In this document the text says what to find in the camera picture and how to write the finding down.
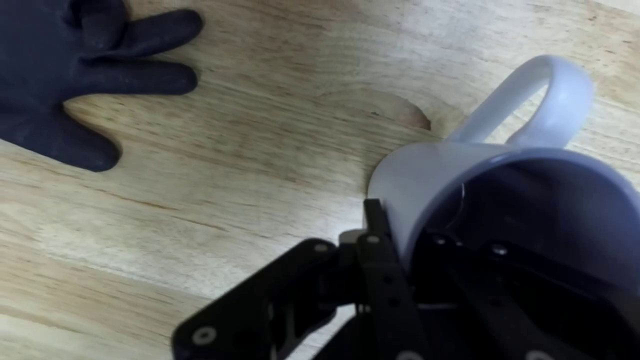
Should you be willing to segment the black gloved hand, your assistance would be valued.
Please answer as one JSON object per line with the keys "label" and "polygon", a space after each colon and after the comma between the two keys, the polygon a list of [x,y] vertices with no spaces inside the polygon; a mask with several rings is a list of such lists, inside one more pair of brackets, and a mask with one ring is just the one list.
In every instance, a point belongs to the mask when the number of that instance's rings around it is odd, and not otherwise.
{"label": "black gloved hand", "polygon": [[128,0],[0,0],[0,140],[103,171],[119,147],[63,104],[90,94],[186,94],[195,72],[157,55],[193,39],[198,11],[133,20]]}

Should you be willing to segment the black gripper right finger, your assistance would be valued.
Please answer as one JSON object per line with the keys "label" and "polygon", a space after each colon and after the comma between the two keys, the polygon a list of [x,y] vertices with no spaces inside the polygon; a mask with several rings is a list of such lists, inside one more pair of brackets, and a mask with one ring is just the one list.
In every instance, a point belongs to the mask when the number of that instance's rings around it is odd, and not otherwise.
{"label": "black gripper right finger", "polygon": [[428,294],[456,304],[476,360],[640,360],[638,295],[507,242],[425,238]]}

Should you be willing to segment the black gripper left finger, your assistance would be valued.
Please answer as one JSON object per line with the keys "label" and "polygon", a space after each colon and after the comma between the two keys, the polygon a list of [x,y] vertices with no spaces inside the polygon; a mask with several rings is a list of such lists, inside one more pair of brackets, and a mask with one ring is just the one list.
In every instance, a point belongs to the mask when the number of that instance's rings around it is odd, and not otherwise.
{"label": "black gripper left finger", "polygon": [[428,346],[383,207],[331,244],[308,238],[172,332],[173,360],[284,360],[342,306],[356,316],[321,360],[425,360]]}

